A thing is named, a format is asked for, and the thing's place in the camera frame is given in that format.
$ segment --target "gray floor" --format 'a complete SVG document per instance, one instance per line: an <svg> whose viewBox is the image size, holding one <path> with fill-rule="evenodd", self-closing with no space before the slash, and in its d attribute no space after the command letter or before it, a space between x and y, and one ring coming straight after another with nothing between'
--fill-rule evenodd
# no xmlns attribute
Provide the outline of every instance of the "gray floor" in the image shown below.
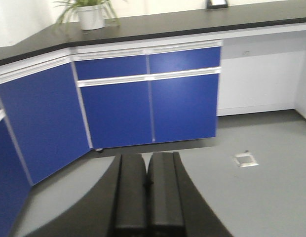
<svg viewBox="0 0 306 237"><path fill-rule="evenodd" d="M235 237L306 237L306 120L293 110L220 117L217 137L91 152L37 185L12 236L69 208L117 153L179 151L196 187ZM258 166L238 167L250 151Z"/></svg>

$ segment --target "blue cabinet door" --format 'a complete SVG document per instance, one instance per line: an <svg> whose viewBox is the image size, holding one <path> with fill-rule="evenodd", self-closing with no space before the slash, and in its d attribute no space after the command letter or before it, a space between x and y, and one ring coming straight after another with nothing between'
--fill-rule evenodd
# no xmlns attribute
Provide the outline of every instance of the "blue cabinet door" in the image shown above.
<svg viewBox="0 0 306 237"><path fill-rule="evenodd" d="M34 183L89 151L70 64L0 84Z"/></svg>
<svg viewBox="0 0 306 237"><path fill-rule="evenodd" d="M0 237L5 237L30 189L5 123L0 122Z"/></svg>
<svg viewBox="0 0 306 237"><path fill-rule="evenodd" d="M79 80L132 76L147 73L145 55L77 61L75 65Z"/></svg>
<svg viewBox="0 0 306 237"><path fill-rule="evenodd" d="M94 148L152 142L148 82L81 88Z"/></svg>
<svg viewBox="0 0 306 237"><path fill-rule="evenodd" d="M149 56L151 73L177 72L220 65L221 47L201 48Z"/></svg>
<svg viewBox="0 0 306 237"><path fill-rule="evenodd" d="M218 74L152 81L156 142L214 137Z"/></svg>

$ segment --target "black countertop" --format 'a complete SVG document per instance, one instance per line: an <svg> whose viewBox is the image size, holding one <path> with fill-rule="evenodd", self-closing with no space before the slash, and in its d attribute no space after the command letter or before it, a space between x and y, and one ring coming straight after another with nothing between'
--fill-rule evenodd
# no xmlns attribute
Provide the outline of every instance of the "black countertop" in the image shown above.
<svg viewBox="0 0 306 237"><path fill-rule="evenodd" d="M120 26L91 31L82 31L78 22L69 23L67 31L64 26L52 25L16 45L0 47L0 66L73 46L303 23L306 22L306 0L124 17L120 21Z"/></svg>

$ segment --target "white flower pot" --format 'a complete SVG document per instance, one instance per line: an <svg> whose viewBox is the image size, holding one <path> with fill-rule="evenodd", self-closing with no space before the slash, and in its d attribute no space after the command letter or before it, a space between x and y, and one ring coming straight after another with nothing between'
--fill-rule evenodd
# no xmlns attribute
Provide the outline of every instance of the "white flower pot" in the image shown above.
<svg viewBox="0 0 306 237"><path fill-rule="evenodd" d="M82 30L94 30L105 26L102 6L81 6L77 8Z"/></svg>

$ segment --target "blue drawer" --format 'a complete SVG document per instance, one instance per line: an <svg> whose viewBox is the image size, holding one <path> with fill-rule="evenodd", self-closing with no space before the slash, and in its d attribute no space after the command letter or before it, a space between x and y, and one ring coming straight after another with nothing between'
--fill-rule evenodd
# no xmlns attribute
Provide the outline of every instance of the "blue drawer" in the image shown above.
<svg viewBox="0 0 306 237"><path fill-rule="evenodd" d="M221 47L212 47L152 54L149 56L150 71L155 74L217 67L220 51Z"/></svg>
<svg viewBox="0 0 306 237"><path fill-rule="evenodd" d="M147 73L145 55L77 61L75 65L79 80L123 77Z"/></svg>

